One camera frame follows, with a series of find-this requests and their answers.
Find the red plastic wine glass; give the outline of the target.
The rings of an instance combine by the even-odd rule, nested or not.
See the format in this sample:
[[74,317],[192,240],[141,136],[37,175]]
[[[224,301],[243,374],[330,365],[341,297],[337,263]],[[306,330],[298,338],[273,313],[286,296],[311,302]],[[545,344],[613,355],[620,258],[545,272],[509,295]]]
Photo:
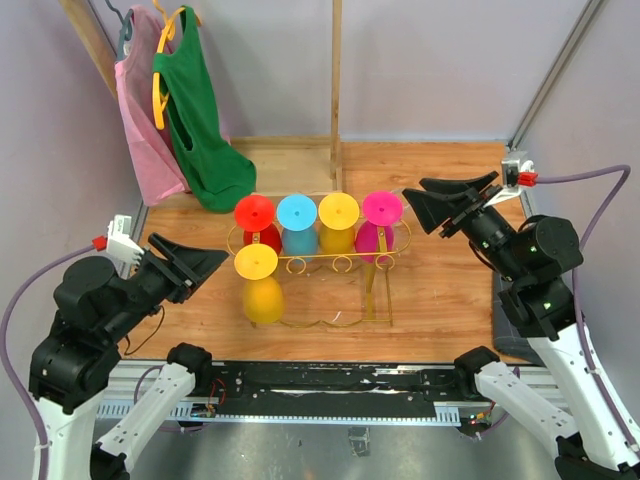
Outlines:
[[243,230],[245,246],[257,242],[269,246],[277,255],[281,253],[282,240],[274,224],[275,213],[273,202],[263,195],[252,194],[238,202],[234,219]]

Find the yellow wine glass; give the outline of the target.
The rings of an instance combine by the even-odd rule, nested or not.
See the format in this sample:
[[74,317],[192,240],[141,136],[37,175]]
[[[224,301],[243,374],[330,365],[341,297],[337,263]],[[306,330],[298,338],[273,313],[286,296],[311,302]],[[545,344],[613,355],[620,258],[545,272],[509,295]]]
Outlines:
[[274,277],[278,263],[276,252],[260,243],[242,247],[235,256],[234,268],[245,280],[242,293],[244,314],[252,323],[275,323],[284,314],[284,294]]
[[326,254],[350,253],[355,242],[355,224],[360,208],[354,197],[336,192],[324,197],[318,206],[321,221],[319,244]]

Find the magenta plastic wine glass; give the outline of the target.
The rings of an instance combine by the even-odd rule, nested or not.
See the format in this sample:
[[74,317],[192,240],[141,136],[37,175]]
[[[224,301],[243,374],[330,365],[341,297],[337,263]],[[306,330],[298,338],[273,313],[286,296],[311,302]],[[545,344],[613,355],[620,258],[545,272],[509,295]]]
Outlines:
[[404,207],[397,195],[389,191],[375,191],[368,194],[362,203],[365,221],[359,227],[355,238],[357,252],[379,252],[379,229],[384,230],[387,250],[394,244],[393,225],[403,215]]

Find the blue plastic wine glass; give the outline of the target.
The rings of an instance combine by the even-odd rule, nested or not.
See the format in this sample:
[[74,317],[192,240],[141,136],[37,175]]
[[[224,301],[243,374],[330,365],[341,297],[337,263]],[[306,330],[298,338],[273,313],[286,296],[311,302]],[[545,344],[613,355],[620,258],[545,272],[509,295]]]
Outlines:
[[302,256],[310,261],[318,251],[318,234],[315,229],[317,206],[308,196],[292,194],[280,201],[276,209],[277,220],[282,227],[282,244],[288,256]]

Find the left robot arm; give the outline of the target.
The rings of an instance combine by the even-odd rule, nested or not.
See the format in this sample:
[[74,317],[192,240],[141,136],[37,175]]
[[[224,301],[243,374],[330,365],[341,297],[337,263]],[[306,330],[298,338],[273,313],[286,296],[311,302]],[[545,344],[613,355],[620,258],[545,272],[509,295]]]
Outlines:
[[29,392],[45,436],[41,464],[50,479],[127,479],[149,440],[175,406],[214,383],[212,356],[202,347],[172,348],[152,386],[107,434],[94,425],[119,342],[164,302],[188,300],[228,259],[224,250],[183,246],[157,233],[137,251],[136,271],[122,278],[111,260],[83,256],[54,291],[48,336],[35,349]]

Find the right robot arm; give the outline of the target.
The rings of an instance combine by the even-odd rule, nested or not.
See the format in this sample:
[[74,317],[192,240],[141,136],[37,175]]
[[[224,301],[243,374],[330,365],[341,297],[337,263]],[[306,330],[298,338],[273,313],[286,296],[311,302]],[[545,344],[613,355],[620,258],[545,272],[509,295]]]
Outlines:
[[455,359],[453,387],[466,400],[495,402],[547,450],[563,479],[636,479],[639,424],[615,392],[585,324],[576,282],[583,241],[572,223],[547,215],[514,228],[494,207],[502,189],[491,172],[472,180],[423,178],[402,194],[426,233],[462,233],[508,286],[501,307],[552,375],[562,410],[484,346]]

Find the wooden clothes rack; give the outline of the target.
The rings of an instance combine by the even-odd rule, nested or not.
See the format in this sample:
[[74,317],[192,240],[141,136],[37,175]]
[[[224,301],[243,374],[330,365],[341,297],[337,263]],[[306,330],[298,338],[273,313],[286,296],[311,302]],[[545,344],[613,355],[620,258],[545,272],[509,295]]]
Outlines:
[[[88,1],[62,1],[64,13],[104,80],[116,96],[116,48]],[[257,192],[280,198],[300,192],[322,196],[343,189],[339,135],[342,3],[332,3],[331,121],[328,135],[235,137],[231,145],[253,161]]]

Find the green tank top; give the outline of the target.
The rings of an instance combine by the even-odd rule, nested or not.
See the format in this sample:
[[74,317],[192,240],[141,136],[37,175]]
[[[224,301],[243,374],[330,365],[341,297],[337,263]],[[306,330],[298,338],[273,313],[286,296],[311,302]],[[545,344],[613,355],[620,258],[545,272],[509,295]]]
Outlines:
[[176,161],[191,193],[200,205],[215,213],[229,213],[256,187],[257,171],[220,132],[218,106],[202,51],[201,90],[196,110],[188,115],[191,127],[176,131],[169,119]]

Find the pink shirt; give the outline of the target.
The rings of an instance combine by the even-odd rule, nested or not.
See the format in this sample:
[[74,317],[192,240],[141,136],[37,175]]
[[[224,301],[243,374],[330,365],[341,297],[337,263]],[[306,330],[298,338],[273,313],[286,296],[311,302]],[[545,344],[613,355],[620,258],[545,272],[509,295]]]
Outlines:
[[161,22],[143,5],[131,7],[132,38],[114,66],[117,100],[129,153],[147,206],[189,190],[175,159],[168,129],[158,130],[152,108],[153,60]]

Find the grey checked cloth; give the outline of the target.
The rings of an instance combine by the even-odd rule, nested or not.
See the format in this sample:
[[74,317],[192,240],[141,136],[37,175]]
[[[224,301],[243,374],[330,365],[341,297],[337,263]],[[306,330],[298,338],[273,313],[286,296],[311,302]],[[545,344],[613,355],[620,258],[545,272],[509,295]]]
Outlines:
[[492,273],[492,342],[494,349],[504,355],[543,367],[539,355],[531,348],[525,338],[510,323],[498,294],[505,290],[509,283],[497,272]]

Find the yellow clothes hanger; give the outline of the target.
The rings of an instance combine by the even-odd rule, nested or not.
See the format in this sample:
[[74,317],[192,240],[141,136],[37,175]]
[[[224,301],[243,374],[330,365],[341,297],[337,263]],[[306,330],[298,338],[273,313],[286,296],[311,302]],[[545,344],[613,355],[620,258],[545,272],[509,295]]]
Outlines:
[[198,17],[191,6],[183,5],[171,17],[180,23],[182,38],[171,54],[163,49],[155,55],[153,72],[158,76],[158,92],[169,95],[168,116],[173,128],[186,133],[191,127],[188,115],[196,110],[201,90],[202,51]]

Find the grey clothes hanger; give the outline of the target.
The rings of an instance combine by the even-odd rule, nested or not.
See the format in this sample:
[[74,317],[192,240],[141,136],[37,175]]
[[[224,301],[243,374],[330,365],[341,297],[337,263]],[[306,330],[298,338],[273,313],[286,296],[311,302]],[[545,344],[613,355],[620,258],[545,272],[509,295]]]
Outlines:
[[130,8],[125,14],[123,14],[118,8],[116,8],[110,0],[105,0],[107,8],[116,14],[121,27],[119,31],[118,44],[116,47],[116,60],[124,60],[128,54],[125,52],[125,46],[132,40],[133,37],[133,15],[134,11]]

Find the black mounting base rail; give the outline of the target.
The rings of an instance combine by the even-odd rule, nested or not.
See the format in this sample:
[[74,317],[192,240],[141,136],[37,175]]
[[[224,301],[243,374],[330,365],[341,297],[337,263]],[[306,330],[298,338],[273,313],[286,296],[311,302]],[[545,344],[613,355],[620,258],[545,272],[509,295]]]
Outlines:
[[286,420],[427,419],[438,402],[488,399],[451,364],[217,361],[192,398],[216,415]]

